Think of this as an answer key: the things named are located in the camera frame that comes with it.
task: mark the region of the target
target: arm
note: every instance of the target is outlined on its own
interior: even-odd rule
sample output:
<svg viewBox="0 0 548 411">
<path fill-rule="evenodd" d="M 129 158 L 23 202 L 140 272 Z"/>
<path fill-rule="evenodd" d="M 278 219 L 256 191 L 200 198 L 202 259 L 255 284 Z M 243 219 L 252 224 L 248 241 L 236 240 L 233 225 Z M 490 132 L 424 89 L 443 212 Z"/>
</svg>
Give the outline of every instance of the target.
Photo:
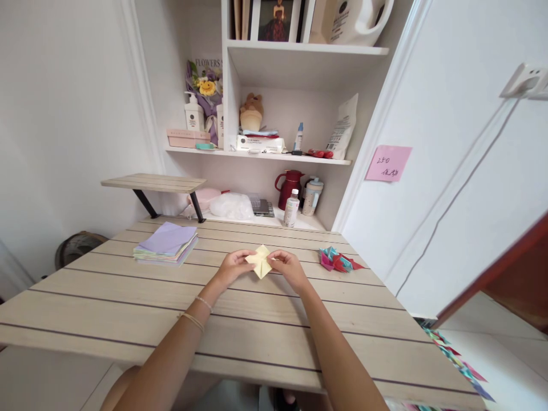
<svg viewBox="0 0 548 411">
<path fill-rule="evenodd" d="M 228 254 L 217 274 L 202 289 L 199 296 L 214 306 L 219 296 L 244 272 L 253 270 L 245 257 L 255 251 L 240 250 Z M 186 310 L 202 325 L 209 318 L 209 308 L 202 301 L 194 302 Z M 188 318 L 181 316 L 124 392 L 114 411 L 168 411 L 188 373 L 200 339 L 201 330 Z"/>
<path fill-rule="evenodd" d="M 312 287 L 298 258 L 278 250 L 271 253 L 268 259 L 272 268 L 284 275 L 303 301 L 333 409 L 388 410 L 369 373 Z"/>
</svg>

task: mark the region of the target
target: power cord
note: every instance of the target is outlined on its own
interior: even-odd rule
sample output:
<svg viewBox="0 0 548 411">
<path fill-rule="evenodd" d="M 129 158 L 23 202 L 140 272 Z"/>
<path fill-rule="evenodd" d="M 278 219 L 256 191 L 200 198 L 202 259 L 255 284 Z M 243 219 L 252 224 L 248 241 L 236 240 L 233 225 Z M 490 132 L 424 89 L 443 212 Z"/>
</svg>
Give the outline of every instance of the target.
<svg viewBox="0 0 548 411">
<path fill-rule="evenodd" d="M 447 214 L 447 212 L 449 211 L 449 209 L 451 208 L 451 206 L 453 205 L 453 203 L 455 202 L 455 200 L 457 200 L 457 197 L 459 196 L 459 194 L 462 192 L 462 190 L 466 187 L 466 185 L 468 184 L 468 182 L 472 179 L 472 176 L 475 174 L 476 170 L 478 170 L 478 168 L 480 167 L 480 164 L 483 162 L 483 160 L 485 159 L 485 157 L 487 157 L 487 154 L 489 154 L 489 151 L 491 151 L 491 148 L 494 146 L 494 144 L 497 142 L 498 138 L 501 136 L 502 134 L 502 131 L 504 131 L 504 129 L 506 128 L 506 125 L 508 124 L 508 120 L 510 120 L 510 117 L 512 116 L 512 113 L 514 112 L 515 108 L 518 106 L 518 103 L 521 101 L 521 99 L 523 98 L 523 95 L 525 94 L 525 92 L 528 90 L 528 84 L 524 84 L 521 89 L 520 89 L 520 96 L 516 99 L 514 105 L 512 106 L 511 110 L 508 112 L 508 114 L 506 115 L 506 118 L 504 119 L 504 122 L 502 123 L 502 126 L 501 128 L 498 130 L 498 133 L 497 135 L 495 136 L 495 138 L 493 139 L 493 141 L 489 144 L 489 147 L 487 148 L 487 150 L 485 150 L 485 152 L 483 153 L 483 155 L 481 156 L 481 158 L 479 159 L 478 163 L 476 164 L 476 166 L 472 169 L 470 175 L 468 176 L 468 178 L 466 179 L 466 181 L 464 181 L 464 184 L 461 186 L 461 188 L 458 189 L 457 193 L 455 194 L 455 196 L 453 197 L 453 199 L 451 200 L 451 202 L 449 203 L 449 205 L 445 208 L 445 211 L 443 212 L 443 214 L 441 215 L 441 217 L 436 221 L 436 225 L 434 226 L 434 231 L 432 231 L 432 234 L 430 236 L 430 239 L 428 240 L 427 244 L 426 244 L 426 247 L 424 248 L 424 250 L 422 251 L 422 254 L 420 255 L 420 257 L 417 259 L 417 261 L 415 261 L 415 263 L 413 264 L 413 266 L 411 267 L 411 270 L 409 270 L 409 273 L 405 276 L 405 280 L 404 282 L 401 284 L 400 288 L 398 289 L 398 292 L 396 293 L 396 297 L 400 294 L 402 288 L 405 286 L 405 284 L 407 283 L 407 280 L 409 280 L 409 277 L 411 276 L 411 273 L 413 272 L 413 270 L 415 269 L 415 267 L 417 266 L 417 264 L 419 264 L 419 262 L 422 260 L 422 258 L 424 257 L 424 255 L 426 254 L 426 251 L 428 250 L 428 247 L 430 247 L 430 244 L 432 242 L 432 239 L 434 238 L 434 235 L 436 235 L 436 231 L 438 230 L 438 226 L 441 222 L 441 220 L 443 220 L 443 218 L 445 217 L 445 215 Z M 476 139 L 476 141 L 481 137 L 481 135 L 483 134 L 483 132 L 487 129 L 488 125 L 491 123 L 491 121 L 493 120 L 493 118 L 496 116 L 496 114 L 499 112 L 499 110 L 502 108 L 502 105 L 496 110 L 495 114 L 493 115 L 493 117 L 491 117 L 491 119 L 488 121 L 487 123 L 487 126 L 484 127 L 484 129 L 482 130 L 482 132 L 478 135 L 478 138 Z"/>
</svg>

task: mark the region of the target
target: stuffed toy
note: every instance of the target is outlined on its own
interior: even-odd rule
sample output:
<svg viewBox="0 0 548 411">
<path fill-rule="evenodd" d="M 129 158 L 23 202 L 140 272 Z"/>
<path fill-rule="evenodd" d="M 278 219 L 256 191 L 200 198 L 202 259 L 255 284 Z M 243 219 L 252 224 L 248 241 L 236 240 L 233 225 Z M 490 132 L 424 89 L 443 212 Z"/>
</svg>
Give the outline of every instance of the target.
<svg viewBox="0 0 548 411">
<path fill-rule="evenodd" d="M 243 106 L 240 107 L 240 124 L 242 129 L 259 131 L 263 121 L 263 96 L 249 93 Z"/>
</svg>

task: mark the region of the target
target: wooden table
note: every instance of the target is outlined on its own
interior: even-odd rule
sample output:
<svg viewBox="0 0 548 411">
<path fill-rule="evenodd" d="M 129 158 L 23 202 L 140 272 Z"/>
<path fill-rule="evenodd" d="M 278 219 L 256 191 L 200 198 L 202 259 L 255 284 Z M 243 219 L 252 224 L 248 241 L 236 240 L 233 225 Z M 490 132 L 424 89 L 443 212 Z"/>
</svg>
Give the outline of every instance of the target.
<svg viewBox="0 0 548 411">
<path fill-rule="evenodd" d="M 198 227 L 180 267 L 138 264 L 132 250 L 162 223 Z M 385 397 L 484 409 L 371 269 L 328 272 L 319 247 L 365 262 L 337 233 L 179 217 L 146 219 L 0 306 L 0 343 L 142 364 L 215 274 L 225 254 L 265 244 L 296 254 L 346 339 Z M 217 302 L 192 369 L 319 392 L 320 364 L 301 300 L 279 273 L 243 275 Z"/>
</svg>

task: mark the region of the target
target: red origami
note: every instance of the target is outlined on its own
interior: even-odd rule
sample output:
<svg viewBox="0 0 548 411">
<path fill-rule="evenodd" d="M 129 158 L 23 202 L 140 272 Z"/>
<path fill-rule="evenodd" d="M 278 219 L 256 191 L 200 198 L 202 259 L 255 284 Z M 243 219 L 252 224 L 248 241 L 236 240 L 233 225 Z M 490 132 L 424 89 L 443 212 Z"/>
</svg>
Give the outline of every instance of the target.
<svg viewBox="0 0 548 411">
<path fill-rule="evenodd" d="M 333 256 L 333 266 L 335 267 L 335 270 L 344 272 L 346 274 L 346 270 L 344 269 L 344 264 L 341 261 L 341 254 L 337 254 Z"/>
<path fill-rule="evenodd" d="M 340 257 L 344 257 L 346 258 L 348 261 L 350 261 L 350 263 L 352 264 L 352 269 L 360 269 L 360 268 L 365 268 L 363 265 L 359 265 L 357 262 L 355 262 L 354 260 L 346 257 L 344 254 L 339 254 Z"/>
</svg>

